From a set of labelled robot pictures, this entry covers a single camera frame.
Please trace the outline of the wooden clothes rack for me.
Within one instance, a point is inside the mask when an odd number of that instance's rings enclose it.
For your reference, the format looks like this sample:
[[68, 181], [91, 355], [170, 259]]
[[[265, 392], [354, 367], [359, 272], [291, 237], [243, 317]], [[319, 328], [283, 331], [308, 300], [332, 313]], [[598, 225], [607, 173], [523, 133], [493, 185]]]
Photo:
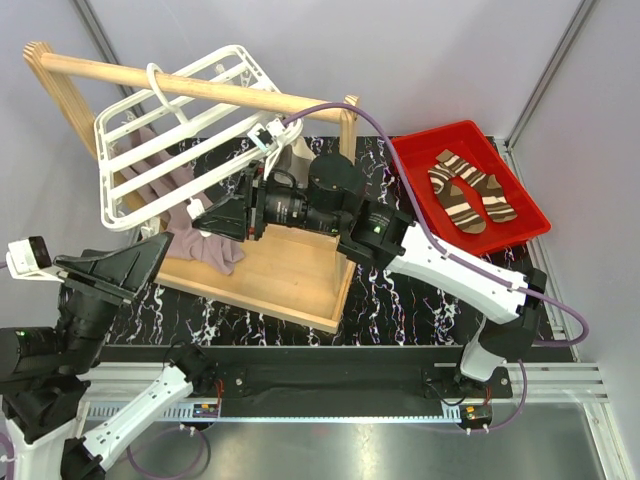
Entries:
[[[58, 55], [44, 42], [28, 43], [23, 56], [98, 164], [94, 122], [107, 107], [141, 89], [145, 68]], [[172, 74], [162, 72], [159, 83], [172, 93], [193, 94], [207, 104], [233, 100], [244, 107], [284, 114], [313, 105], [310, 98], [282, 93], [239, 45], [219, 48]], [[190, 164], [194, 177], [250, 145], [241, 136], [204, 153]], [[143, 203], [138, 193], [132, 193], [122, 205], [130, 212]], [[131, 229], [166, 225], [158, 217]], [[334, 238], [270, 226], [260, 240], [243, 245], [245, 258], [230, 275], [200, 261], [167, 257], [156, 280], [163, 286], [332, 333], [340, 323], [355, 270], [336, 246]]]

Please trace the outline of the grey cream sock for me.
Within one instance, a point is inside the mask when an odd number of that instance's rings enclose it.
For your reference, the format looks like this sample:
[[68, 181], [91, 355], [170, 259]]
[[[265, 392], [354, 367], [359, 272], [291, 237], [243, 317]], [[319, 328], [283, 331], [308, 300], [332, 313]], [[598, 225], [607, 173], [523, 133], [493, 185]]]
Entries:
[[299, 182], [302, 182], [307, 178], [310, 164], [314, 158], [315, 154], [305, 138], [300, 136], [282, 150], [275, 168], [291, 173]]

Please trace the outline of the white plastic clip hanger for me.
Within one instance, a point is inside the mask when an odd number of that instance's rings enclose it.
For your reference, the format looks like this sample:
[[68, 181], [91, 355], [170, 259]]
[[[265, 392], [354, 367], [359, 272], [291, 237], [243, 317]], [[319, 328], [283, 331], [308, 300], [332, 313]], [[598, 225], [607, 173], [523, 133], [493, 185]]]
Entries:
[[[159, 214], [185, 200], [189, 200], [187, 208], [192, 214], [203, 212], [202, 203], [192, 199], [195, 194], [234, 175], [252, 161], [264, 164], [263, 153], [247, 132], [256, 123], [266, 125], [276, 118], [283, 121], [285, 115], [281, 110], [244, 107], [233, 100], [215, 100], [207, 104], [193, 94], [172, 93], [159, 83], [162, 72], [157, 64], [148, 64], [142, 72], [141, 89], [107, 107], [94, 122], [101, 222], [111, 231], [129, 230], [158, 218]], [[142, 127], [151, 129], [156, 138], [128, 153], [114, 151], [117, 146], [128, 147], [129, 134]], [[190, 165], [204, 153], [241, 136], [251, 143], [246, 151], [158, 200], [149, 204], [144, 201], [142, 206], [130, 212], [124, 210], [125, 197], [137, 193], [139, 187], [184, 164]], [[166, 150], [173, 159], [132, 180], [126, 180], [120, 173], [160, 150]]]

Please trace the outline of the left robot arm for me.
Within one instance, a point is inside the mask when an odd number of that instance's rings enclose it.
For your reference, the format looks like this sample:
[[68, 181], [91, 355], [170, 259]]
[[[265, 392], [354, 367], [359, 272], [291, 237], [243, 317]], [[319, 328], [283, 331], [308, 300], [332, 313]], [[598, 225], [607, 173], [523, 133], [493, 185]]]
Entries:
[[173, 240], [159, 233], [112, 252], [51, 257], [41, 236], [9, 244], [15, 280], [53, 281], [68, 290], [53, 327], [1, 331], [1, 408], [9, 479], [102, 479], [119, 456], [175, 402], [221, 393], [216, 363], [184, 344], [166, 356], [158, 377], [118, 413], [75, 436], [81, 401], [91, 383], [119, 308], [156, 277]]

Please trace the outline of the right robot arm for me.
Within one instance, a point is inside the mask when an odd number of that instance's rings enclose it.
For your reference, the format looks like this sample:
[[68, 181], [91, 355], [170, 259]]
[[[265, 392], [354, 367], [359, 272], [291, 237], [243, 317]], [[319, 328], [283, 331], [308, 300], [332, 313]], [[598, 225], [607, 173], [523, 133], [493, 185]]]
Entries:
[[194, 228], [239, 242], [260, 240], [269, 226], [334, 237], [347, 260], [415, 278], [474, 307], [485, 320], [453, 375], [460, 393], [480, 394], [496, 368], [521, 359], [533, 345], [545, 274], [505, 270], [455, 248], [410, 215], [368, 198], [365, 186], [341, 154], [312, 160], [304, 188], [292, 174], [252, 161], [233, 193], [189, 214]]

